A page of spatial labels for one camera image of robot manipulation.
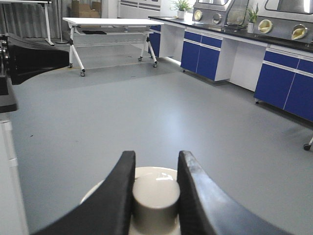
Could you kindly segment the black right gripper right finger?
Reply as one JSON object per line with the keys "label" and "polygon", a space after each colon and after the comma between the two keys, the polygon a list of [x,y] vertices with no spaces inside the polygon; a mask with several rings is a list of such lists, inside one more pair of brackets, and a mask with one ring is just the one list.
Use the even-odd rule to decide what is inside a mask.
{"label": "black right gripper right finger", "polygon": [[189,151],[180,151],[177,180],[183,235],[286,235],[228,196]]}

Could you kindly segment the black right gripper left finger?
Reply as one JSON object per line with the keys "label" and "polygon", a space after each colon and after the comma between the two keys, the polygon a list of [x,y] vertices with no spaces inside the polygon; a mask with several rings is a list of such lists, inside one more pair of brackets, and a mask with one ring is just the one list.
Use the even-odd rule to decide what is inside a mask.
{"label": "black right gripper left finger", "polygon": [[124,151],[103,183],[82,204],[39,235],[127,235],[135,177],[135,152]]}

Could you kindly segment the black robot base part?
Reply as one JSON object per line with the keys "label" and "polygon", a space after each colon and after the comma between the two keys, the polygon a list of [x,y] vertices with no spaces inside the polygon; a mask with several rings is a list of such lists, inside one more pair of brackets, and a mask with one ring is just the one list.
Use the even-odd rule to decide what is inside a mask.
{"label": "black robot base part", "polygon": [[18,109],[12,86],[69,65],[69,52],[12,33],[0,36],[0,112]]}

